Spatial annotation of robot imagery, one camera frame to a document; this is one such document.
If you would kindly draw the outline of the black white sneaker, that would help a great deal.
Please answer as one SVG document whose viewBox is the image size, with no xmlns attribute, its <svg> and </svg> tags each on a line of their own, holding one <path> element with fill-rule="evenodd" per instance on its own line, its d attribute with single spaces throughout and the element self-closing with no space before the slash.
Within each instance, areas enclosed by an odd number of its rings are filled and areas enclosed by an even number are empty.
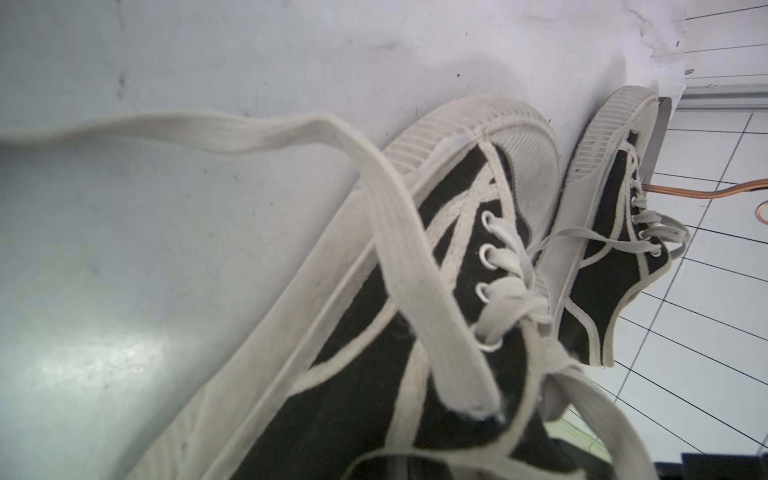
<svg viewBox="0 0 768 480">
<path fill-rule="evenodd" d="M 617 479 L 656 468 L 550 333 L 534 269 L 554 207 L 547 120 L 450 102 L 385 148 L 334 115 L 154 113 L 9 134 L 125 136 L 218 154 L 321 143 L 360 178 L 296 276 L 139 458 L 132 479 L 584 479 L 546 424 L 576 408 Z"/>
<path fill-rule="evenodd" d="M 649 208 L 641 166 L 659 97 L 623 86 L 597 110 L 574 150 L 551 233 L 536 263 L 553 307 L 554 335 L 581 363 L 614 364 L 622 311 L 687 249 L 679 221 Z"/>
</svg>

